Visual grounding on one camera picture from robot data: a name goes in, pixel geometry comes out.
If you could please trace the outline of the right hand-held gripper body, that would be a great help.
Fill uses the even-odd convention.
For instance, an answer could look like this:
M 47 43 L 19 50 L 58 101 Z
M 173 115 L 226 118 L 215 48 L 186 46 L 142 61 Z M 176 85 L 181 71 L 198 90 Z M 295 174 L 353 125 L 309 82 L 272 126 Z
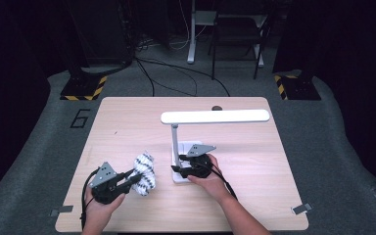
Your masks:
M 191 161 L 187 162 L 189 165 L 188 172 L 182 172 L 182 176 L 186 178 L 188 175 L 194 175 L 200 178 L 208 177 L 212 172 L 212 161 L 208 156 L 208 152 L 215 150 L 215 146 L 194 144 L 190 150 L 185 154 L 191 157 Z

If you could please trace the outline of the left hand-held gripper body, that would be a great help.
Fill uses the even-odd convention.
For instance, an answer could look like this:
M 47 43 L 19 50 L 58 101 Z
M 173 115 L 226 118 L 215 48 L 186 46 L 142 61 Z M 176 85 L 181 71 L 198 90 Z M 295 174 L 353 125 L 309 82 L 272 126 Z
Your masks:
M 90 182 L 93 198 L 101 204 L 110 204 L 120 194 L 120 182 L 116 181 L 117 172 L 108 162 L 104 162 L 97 170 L 95 177 Z

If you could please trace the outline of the black white patterned cloth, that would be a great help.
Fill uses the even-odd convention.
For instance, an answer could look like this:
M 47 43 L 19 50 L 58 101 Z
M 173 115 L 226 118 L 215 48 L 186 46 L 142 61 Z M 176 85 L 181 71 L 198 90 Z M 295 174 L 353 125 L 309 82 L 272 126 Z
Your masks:
M 145 152 L 136 157 L 133 163 L 131 176 L 141 174 L 141 180 L 131 188 L 141 196 L 147 196 L 156 187 L 156 175 L 154 172 L 154 158 Z

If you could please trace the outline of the white desk lamp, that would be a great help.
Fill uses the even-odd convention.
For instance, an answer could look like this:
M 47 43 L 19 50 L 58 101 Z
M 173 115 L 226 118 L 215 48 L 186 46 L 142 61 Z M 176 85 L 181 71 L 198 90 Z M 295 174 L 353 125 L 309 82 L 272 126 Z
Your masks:
M 267 110 L 222 110 L 222 111 L 190 111 L 190 112 L 164 112 L 161 122 L 171 128 L 172 137 L 172 165 L 188 166 L 178 156 L 185 155 L 194 144 L 205 145 L 201 141 L 178 141 L 177 129 L 180 124 L 210 124 L 210 123 L 242 123 L 242 122 L 267 122 L 270 114 Z M 174 183 L 188 183 L 189 180 L 182 173 L 172 171 Z

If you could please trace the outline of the person's right hand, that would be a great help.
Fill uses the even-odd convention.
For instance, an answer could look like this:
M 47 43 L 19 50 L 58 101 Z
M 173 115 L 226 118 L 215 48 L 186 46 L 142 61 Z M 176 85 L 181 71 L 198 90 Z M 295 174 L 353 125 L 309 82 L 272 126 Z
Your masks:
M 189 175 L 188 179 L 201 186 L 205 191 L 213 197 L 217 202 L 222 202 L 224 199 L 230 196 L 224 181 L 221 176 L 222 173 L 218 167 L 217 159 L 215 156 L 209 154 L 211 159 L 212 169 L 211 174 L 207 178 L 199 178 L 193 175 Z

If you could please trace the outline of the person's left hand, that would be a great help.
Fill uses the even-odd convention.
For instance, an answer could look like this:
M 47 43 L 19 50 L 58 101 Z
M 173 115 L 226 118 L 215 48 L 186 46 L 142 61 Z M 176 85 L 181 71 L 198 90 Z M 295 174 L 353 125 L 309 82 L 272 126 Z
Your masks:
M 92 195 L 90 188 L 85 192 L 85 226 L 90 228 L 101 227 L 104 228 L 111 219 L 112 214 L 122 204 L 125 199 L 124 194 L 120 194 L 110 204 L 104 205 L 98 203 Z

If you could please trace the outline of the grey tape strip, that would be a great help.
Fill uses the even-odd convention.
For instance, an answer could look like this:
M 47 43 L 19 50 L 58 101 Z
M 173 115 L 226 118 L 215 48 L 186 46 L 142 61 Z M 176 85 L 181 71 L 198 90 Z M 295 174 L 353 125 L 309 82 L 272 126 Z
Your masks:
M 52 217 L 55 217 L 55 216 L 58 216 L 60 213 L 72 212 L 72 209 L 73 209 L 73 206 L 61 206 L 61 207 L 52 209 L 49 215 Z
M 306 213 L 313 209 L 313 206 L 310 203 L 302 204 L 292 208 L 293 214 Z

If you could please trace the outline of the black yellow striped stand base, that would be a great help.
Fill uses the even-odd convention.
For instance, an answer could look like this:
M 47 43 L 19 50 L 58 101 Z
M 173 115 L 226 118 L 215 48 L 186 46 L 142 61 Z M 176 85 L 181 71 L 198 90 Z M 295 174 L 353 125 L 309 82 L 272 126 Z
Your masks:
M 71 77 L 63 88 L 60 99 L 69 101 L 97 100 L 107 77 L 102 74 L 84 73 L 80 78 Z
M 274 79 L 283 100 L 321 99 L 311 80 L 305 81 L 293 75 L 275 75 Z

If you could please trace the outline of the black chair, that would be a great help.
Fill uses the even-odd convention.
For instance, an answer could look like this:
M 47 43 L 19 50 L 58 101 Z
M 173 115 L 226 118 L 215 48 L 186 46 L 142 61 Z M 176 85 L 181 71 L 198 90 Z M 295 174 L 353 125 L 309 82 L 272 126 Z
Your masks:
M 215 75 L 216 49 L 218 47 L 248 47 L 254 50 L 256 66 L 253 79 L 257 78 L 259 62 L 275 13 L 274 0 L 222 0 L 216 8 L 212 22 L 211 78 Z

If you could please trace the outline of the dark cabinet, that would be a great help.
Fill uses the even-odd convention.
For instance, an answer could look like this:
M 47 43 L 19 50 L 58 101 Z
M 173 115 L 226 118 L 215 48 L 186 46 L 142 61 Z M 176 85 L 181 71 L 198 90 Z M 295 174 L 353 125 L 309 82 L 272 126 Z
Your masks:
M 66 4 L 89 66 L 132 63 L 120 0 L 66 0 Z

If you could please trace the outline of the white desk frame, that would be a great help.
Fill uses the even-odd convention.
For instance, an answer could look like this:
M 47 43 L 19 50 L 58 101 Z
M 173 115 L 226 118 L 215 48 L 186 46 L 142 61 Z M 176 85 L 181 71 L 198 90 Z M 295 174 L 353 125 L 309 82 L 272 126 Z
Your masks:
M 196 27 L 199 26 L 210 26 L 212 32 L 212 22 L 215 17 L 216 8 L 219 3 L 215 6 L 214 10 L 198 10 L 196 7 L 197 0 L 191 0 L 191 25 L 188 32 L 189 36 L 189 50 L 187 63 L 193 64 L 195 62 L 196 53 L 196 43 L 199 32 L 196 31 Z

